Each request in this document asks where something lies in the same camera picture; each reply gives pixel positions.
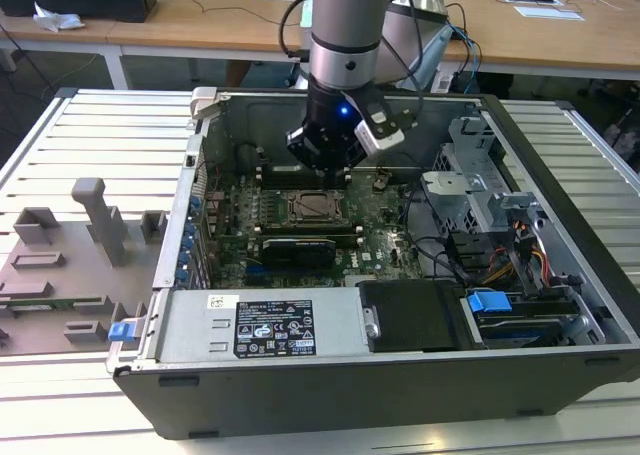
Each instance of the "white paper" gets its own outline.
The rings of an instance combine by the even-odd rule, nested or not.
[[[80,17],[73,13],[60,15],[58,13],[50,12],[41,8],[37,3],[33,3],[36,8],[36,13],[33,15],[33,20],[38,26],[58,33],[58,30],[69,30],[72,28],[82,28],[84,23],[80,21]]]
[[[240,295],[209,295],[207,297],[207,308],[209,310],[236,308],[238,300],[240,300]]]
[[[523,17],[554,18],[558,20],[584,20],[576,12],[565,12],[555,8],[514,7]]]

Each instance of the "white label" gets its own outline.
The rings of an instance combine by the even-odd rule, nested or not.
[[[209,295],[207,297],[207,308],[209,310],[236,308],[238,300],[240,300],[240,295]]]
[[[11,307],[14,312],[37,312],[41,310],[53,310],[49,305],[18,305]]]

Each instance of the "yellow wire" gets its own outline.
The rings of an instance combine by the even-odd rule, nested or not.
[[[490,275],[484,282],[482,282],[483,284],[487,284],[487,283],[491,283],[495,280],[497,280],[498,278],[500,278],[502,275],[504,275],[505,273],[507,273],[509,270],[513,269],[513,264],[508,264],[505,265],[504,267],[502,267],[500,270],[498,270],[496,273],[494,273],[493,275]]]

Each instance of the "aluminum profile table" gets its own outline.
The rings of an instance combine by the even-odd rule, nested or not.
[[[575,110],[562,110],[555,102],[503,103],[611,255],[640,288],[638,175]],[[505,164],[526,191],[513,160]]]
[[[2,253],[8,253],[15,243],[12,220],[21,206],[40,201],[40,205],[50,204],[60,219],[84,219],[81,206],[74,207],[68,194],[69,181],[76,176],[107,179],[107,201],[117,202],[123,217],[137,218],[149,205],[168,210],[186,140],[193,133],[189,97],[188,92],[80,90],[71,99],[54,100],[0,171]],[[635,174],[574,111],[561,110],[552,102],[505,102],[505,106],[638,286],[640,199]],[[511,170],[523,184],[517,169]],[[640,381],[600,387],[552,417],[167,441],[153,432],[110,379],[105,357],[106,353],[42,355],[31,357],[28,363],[0,358],[0,452],[640,452],[636,422],[640,419]]]

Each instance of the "black plastic cover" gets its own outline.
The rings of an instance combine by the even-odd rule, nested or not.
[[[377,313],[374,352],[472,350],[460,304],[463,288],[450,281],[385,280],[360,284],[364,307]]]

